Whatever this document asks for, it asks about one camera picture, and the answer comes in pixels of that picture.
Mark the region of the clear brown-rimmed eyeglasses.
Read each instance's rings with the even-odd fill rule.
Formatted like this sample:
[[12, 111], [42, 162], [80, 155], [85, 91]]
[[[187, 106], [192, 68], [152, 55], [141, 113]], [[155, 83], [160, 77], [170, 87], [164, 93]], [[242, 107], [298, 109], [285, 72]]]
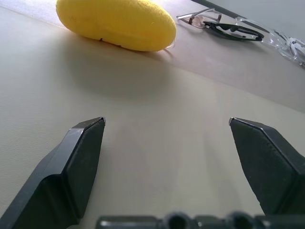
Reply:
[[222, 14], [216, 11], [214, 8], [207, 8], [198, 12], [188, 13], [184, 15], [176, 16], [178, 20], [181, 20], [193, 27], [203, 29], [206, 27], [207, 22], [219, 23]]

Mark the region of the yellow glasses case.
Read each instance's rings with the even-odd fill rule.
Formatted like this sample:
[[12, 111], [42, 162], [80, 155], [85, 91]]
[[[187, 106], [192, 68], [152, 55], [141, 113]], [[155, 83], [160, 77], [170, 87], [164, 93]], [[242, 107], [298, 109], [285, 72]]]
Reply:
[[151, 0], [57, 0], [56, 13], [70, 31], [142, 52], [158, 52], [176, 37], [170, 14]]

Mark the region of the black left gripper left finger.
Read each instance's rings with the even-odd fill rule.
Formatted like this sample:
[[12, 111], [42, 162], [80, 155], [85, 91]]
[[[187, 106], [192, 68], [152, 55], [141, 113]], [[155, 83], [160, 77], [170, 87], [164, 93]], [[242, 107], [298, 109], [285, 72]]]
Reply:
[[100, 158], [105, 119], [69, 129], [35, 167], [0, 218], [0, 229], [67, 229], [83, 218]]

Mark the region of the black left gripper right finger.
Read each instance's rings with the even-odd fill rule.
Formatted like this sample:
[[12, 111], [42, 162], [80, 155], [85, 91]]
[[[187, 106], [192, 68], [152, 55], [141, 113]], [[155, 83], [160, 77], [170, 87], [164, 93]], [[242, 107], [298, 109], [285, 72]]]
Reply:
[[236, 117], [229, 126], [264, 214], [305, 214], [305, 157], [270, 126]]

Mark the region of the clear plastic safety glasses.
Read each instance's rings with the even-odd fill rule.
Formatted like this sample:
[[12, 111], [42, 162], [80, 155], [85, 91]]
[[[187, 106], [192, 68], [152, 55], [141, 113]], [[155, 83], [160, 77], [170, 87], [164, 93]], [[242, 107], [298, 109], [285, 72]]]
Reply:
[[305, 69], [305, 42], [292, 38], [285, 35], [283, 32], [270, 29], [264, 25], [261, 25], [253, 20], [246, 19], [243, 17], [235, 18], [237, 23], [242, 22], [244, 24], [250, 25], [267, 34], [261, 41], [261, 43], [267, 47], [273, 48], [279, 52], [288, 61], [298, 64], [300, 67]]

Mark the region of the black-framed eyeglasses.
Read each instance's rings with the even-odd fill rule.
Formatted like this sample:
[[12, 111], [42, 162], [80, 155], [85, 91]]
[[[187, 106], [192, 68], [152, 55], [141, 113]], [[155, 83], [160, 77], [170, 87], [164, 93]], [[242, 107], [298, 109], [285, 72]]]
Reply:
[[233, 41], [261, 42], [264, 35], [255, 30], [227, 23], [204, 22], [207, 29]]

